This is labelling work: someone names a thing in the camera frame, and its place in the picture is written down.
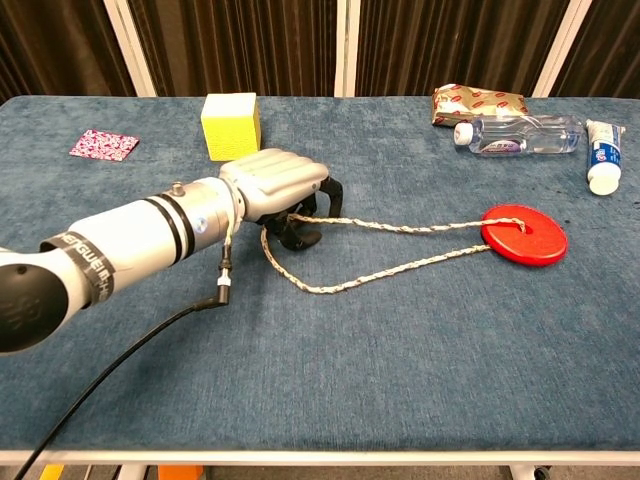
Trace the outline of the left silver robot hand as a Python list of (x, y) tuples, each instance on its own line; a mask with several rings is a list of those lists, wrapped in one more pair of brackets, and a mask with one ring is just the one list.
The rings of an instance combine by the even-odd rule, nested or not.
[(292, 218), (294, 213), (313, 215), (318, 192), (329, 197), (331, 218), (341, 213), (342, 184), (326, 165), (292, 152), (260, 150), (224, 164), (219, 177), (240, 196), (239, 218), (264, 226), (292, 251), (310, 248), (322, 238), (317, 231), (301, 231)]

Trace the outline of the red disc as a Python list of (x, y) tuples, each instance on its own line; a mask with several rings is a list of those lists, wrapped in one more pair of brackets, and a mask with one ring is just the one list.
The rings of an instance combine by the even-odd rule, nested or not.
[(561, 226), (547, 214), (525, 205), (503, 204), (490, 208), (481, 235), (498, 254), (515, 263), (543, 267), (561, 260), (569, 242)]

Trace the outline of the yellow cube block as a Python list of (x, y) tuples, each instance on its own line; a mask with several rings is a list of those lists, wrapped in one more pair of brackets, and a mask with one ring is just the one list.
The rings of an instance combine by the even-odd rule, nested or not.
[(213, 162), (237, 160), (261, 149), (260, 112), (255, 92), (208, 94), (200, 119)]

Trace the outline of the dark brown curtain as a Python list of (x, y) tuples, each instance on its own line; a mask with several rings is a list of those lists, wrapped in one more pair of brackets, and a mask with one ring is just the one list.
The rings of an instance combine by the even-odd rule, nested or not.
[[(532, 95), (570, 0), (361, 0), (356, 94)], [(128, 0), (159, 96), (333, 96), (337, 0)], [(0, 104), (135, 92), (103, 0), (0, 0)]]

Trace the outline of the pink patterned square cloth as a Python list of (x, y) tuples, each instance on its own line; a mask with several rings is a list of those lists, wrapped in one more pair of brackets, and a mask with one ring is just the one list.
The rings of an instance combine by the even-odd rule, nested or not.
[(86, 130), (70, 149), (71, 156), (122, 162), (135, 149), (139, 138), (130, 135)]

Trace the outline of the blue table cloth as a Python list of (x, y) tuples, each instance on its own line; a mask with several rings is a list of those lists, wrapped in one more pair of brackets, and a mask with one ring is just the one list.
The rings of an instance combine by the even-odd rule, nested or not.
[[(0, 106), (0, 246), (37, 250), (74, 221), (217, 176), (202, 98), (15, 97)], [(640, 450), (640, 100), (531, 99), (536, 114), (624, 126), (610, 196), (573, 154), (457, 151), (419, 97), (259, 99), (263, 145), (329, 166), (342, 215), (394, 225), (479, 219), (524, 204), (563, 227), (546, 268), (493, 252), (336, 295), (302, 292), (264, 258), (260, 227), (233, 242), (231, 302), (176, 322), (115, 371), (52, 449)], [(76, 158), (88, 129), (139, 137), (122, 163)], [(333, 285), (481, 241), (312, 226), (274, 256)], [(0, 450), (31, 450), (107, 365), (171, 314), (212, 295), (214, 246), (0, 357)]]

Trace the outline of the gold red snack package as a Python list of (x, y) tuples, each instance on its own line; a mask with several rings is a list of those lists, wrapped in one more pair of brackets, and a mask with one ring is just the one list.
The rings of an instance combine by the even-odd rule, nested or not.
[(521, 116), (529, 109), (521, 94), (447, 84), (432, 94), (432, 124), (453, 127), (477, 116)]

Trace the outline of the clear plastic water bottle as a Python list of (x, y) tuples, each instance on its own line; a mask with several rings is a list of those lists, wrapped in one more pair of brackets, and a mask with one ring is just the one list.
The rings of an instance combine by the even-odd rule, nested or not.
[(453, 139), (481, 155), (565, 154), (576, 150), (584, 131), (574, 116), (481, 115), (456, 124)]

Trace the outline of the orange object under table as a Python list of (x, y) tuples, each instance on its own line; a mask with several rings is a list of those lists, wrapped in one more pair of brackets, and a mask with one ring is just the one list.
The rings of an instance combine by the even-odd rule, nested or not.
[(159, 465), (158, 480), (201, 480), (204, 474), (202, 465)]

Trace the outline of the white blue toothpaste tube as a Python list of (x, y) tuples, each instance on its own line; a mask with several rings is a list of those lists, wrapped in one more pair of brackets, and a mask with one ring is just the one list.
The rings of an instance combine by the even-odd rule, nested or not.
[(587, 183), (599, 196), (614, 193), (621, 179), (621, 137), (626, 128), (606, 122), (587, 120), (590, 142)]

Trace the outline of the white vertical frame post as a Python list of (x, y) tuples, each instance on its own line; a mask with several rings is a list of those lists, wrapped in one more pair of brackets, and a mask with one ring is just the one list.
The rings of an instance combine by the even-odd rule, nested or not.
[(361, 0), (337, 0), (334, 96), (356, 96)]

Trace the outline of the white slanted frame post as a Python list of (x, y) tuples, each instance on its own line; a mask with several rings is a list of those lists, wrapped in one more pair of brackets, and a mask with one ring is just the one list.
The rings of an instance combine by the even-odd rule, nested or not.
[(532, 98), (551, 93), (593, 0), (570, 0), (535, 84)]
[(128, 0), (103, 0), (124, 63), (139, 97), (156, 97), (148, 62)]

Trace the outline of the white table frame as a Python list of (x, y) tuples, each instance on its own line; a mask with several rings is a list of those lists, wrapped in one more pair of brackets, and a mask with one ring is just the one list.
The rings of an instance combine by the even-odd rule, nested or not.
[(39, 463), (223, 466), (507, 466), (516, 480), (536, 465), (640, 467), (640, 451), (44, 451)]

